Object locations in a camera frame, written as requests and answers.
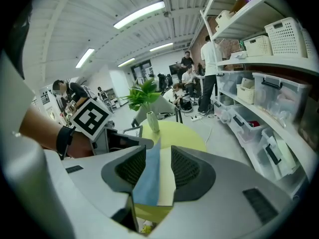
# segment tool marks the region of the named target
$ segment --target shoe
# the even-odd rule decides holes
[[[207,112],[200,112],[200,111],[197,111],[200,115],[203,115],[205,116]]]

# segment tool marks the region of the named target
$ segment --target black wristband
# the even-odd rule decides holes
[[[63,126],[59,131],[58,137],[56,138],[56,151],[60,154],[61,160],[63,160],[66,155],[67,146],[72,142],[74,130],[75,127],[69,128]]]

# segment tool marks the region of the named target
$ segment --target ceiling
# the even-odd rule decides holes
[[[199,10],[207,0],[163,0],[162,10],[121,29],[113,27],[120,19],[156,1],[33,0],[23,52],[26,82],[32,88],[41,87],[56,79],[92,74],[104,64],[116,66],[132,57],[148,59],[167,52],[151,53],[149,49],[168,42],[174,43],[171,50],[186,49],[200,24]],[[234,1],[216,0],[209,14],[230,9]],[[94,48],[94,54],[81,69],[76,69],[88,48]]]

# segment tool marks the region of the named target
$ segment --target blue cloth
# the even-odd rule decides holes
[[[136,204],[156,206],[160,191],[160,139],[157,144],[146,150],[146,166],[135,188],[133,201]]]

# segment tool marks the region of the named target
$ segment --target ceiling light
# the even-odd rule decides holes
[[[132,62],[132,61],[134,61],[134,60],[135,60],[135,58],[131,58],[131,59],[129,59],[128,61],[125,61],[125,62],[123,62],[122,64],[118,65],[118,67],[124,66],[124,65],[126,65],[126,64],[128,64],[128,63],[130,63],[130,62]]]
[[[165,7],[165,3],[163,1],[158,1],[156,3],[153,3],[151,5],[148,5],[136,12],[133,12],[132,14],[128,15],[127,17],[121,19],[119,22],[113,25],[113,27],[120,29],[123,26],[127,25],[128,23],[132,22],[133,20],[144,16],[145,14],[148,14],[152,11],[159,10]]]
[[[85,54],[83,55],[83,57],[80,59],[79,63],[76,65],[75,68],[81,68],[81,66],[84,64],[84,62],[89,58],[89,56],[91,56],[93,51],[94,51],[94,49],[88,49],[85,52]]]
[[[150,51],[155,51],[155,50],[158,50],[158,49],[162,49],[162,48],[165,48],[165,47],[168,47],[168,46],[171,46],[171,45],[173,45],[172,42],[167,43],[167,44],[164,44],[164,45],[161,45],[161,46],[159,46],[159,47],[155,47],[155,48],[153,48],[153,49],[150,49]]]

